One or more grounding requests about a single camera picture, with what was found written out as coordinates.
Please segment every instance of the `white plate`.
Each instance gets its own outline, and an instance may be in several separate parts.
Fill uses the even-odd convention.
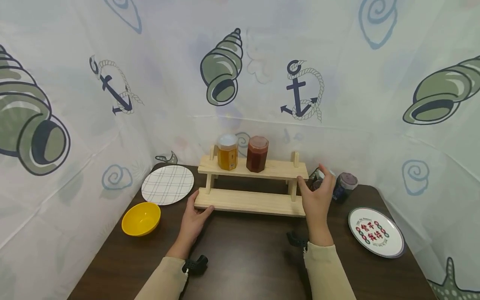
[[[182,166],[156,169],[142,184],[142,196],[148,202],[169,205],[185,197],[193,187],[193,174]]]
[[[348,215],[353,236],[371,252],[386,258],[397,258],[405,249],[402,233],[384,214],[371,208],[358,207]]]

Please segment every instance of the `plate rim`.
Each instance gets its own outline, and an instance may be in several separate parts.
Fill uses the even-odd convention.
[[[160,170],[160,169],[163,169],[163,168],[166,168],[166,167],[182,167],[182,168],[187,169],[187,170],[192,174],[193,180],[192,180],[192,187],[190,187],[190,190],[188,191],[188,193],[187,193],[186,195],[188,195],[188,194],[192,191],[193,187],[195,186],[195,176],[193,175],[193,172],[192,172],[189,168],[187,168],[187,167],[185,167],[185,166],[182,166],[182,165],[167,165],[167,166],[162,166],[162,167],[159,167],[159,168],[151,171],[150,173],[148,173],[147,177],[145,177],[144,181],[142,181],[142,186],[140,187],[140,192],[141,192],[142,198],[144,199],[145,202],[155,203],[155,204],[158,205],[159,207],[160,207],[160,206],[168,206],[168,205],[172,205],[172,204],[175,204],[175,203],[177,203],[177,202],[180,202],[180,201],[186,196],[186,195],[183,196],[183,197],[180,198],[178,201],[175,201],[175,202],[172,202],[172,203],[169,203],[169,204],[162,204],[162,205],[160,205],[160,204],[158,204],[158,203],[156,203],[156,202],[153,202],[153,201],[148,201],[148,200],[145,199],[144,193],[143,193],[143,191],[142,191],[142,190],[143,190],[144,183],[145,183],[145,180],[147,180],[147,178],[148,178],[152,173],[154,173],[155,171]]]
[[[352,215],[352,213],[353,213],[354,211],[357,211],[357,210],[362,209],[362,208],[363,208],[363,209],[373,210],[374,212],[376,212],[376,213],[384,216],[387,220],[390,220],[390,222],[393,224],[393,227],[395,227],[395,229],[397,229],[397,231],[400,233],[400,237],[401,237],[401,239],[402,239],[402,248],[401,248],[401,250],[400,250],[397,254],[394,254],[394,255],[383,255],[383,254],[377,253],[377,252],[373,251],[372,249],[368,248],[367,246],[365,246],[365,245],[363,244],[363,242],[361,242],[361,241],[357,238],[355,232],[354,232],[353,229],[352,229],[352,226],[350,225],[350,216]],[[402,231],[401,231],[400,228],[397,226],[397,224],[396,224],[391,218],[385,216],[385,214],[383,214],[383,213],[379,212],[378,210],[376,210],[376,209],[374,209],[374,208],[371,208],[371,207],[358,206],[358,207],[353,208],[353,209],[348,213],[347,219],[348,219],[348,228],[350,229],[350,232],[352,233],[352,235],[354,236],[354,238],[355,238],[365,249],[367,249],[368,251],[372,252],[373,254],[378,255],[378,256],[380,256],[380,257],[383,257],[383,258],[398,258],[398,257],[402,256],[402,255],[405,253],[405,251],[406,251],[405,238],[404,238],[404,236],[403,236]]]

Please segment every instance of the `hand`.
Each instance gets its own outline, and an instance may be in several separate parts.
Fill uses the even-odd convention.
[[[183,213],[183,218],[181,220],[180,233],[177,237],[177,240],[165,256],[186,260],[190,252],[190,248],[195,243],[198,235],[204,227],[205,221],[213,212],[213,206],[209,206],[203,212],[195,209],[194,204],[197,195],[198,190],[188,197],[187,207],[185,208],[185,212]]]
[[[318,168],[325,177],[320,188],[314,192],[310,191],[301,176],[297,177],[297,181],[307,219],[310,242],[317,246],[331,246],[333,239],[327,225],[327,214],[335,187],[335,176],[322,164],[319,164]]]

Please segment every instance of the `yellow bowl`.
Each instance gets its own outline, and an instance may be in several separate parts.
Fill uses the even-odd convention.
[[[123,216],[121,228],[133,237],[141,237],[152,232],[160,221],[160,207],[152,202],[135,205]]]

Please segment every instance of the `black clip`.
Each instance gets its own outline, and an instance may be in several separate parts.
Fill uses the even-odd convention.
[[[187,259],[181,269],[185,274],[201,275],[207,269],[208,258],[200,255],[197,261]]]
[[[287,232],[287,239],[290,245],[307,250],[308,240],[299,239],[294,231]]]

